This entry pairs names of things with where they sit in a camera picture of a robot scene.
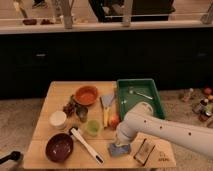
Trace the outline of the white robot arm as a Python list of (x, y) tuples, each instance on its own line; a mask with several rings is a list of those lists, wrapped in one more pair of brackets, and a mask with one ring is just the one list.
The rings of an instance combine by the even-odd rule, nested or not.
[(130, 144), (138, 133), (156, 136), (213, 159), (213, 129), (162, 120), (146, 102), (137, 103), (116, 128), (116, 144)]

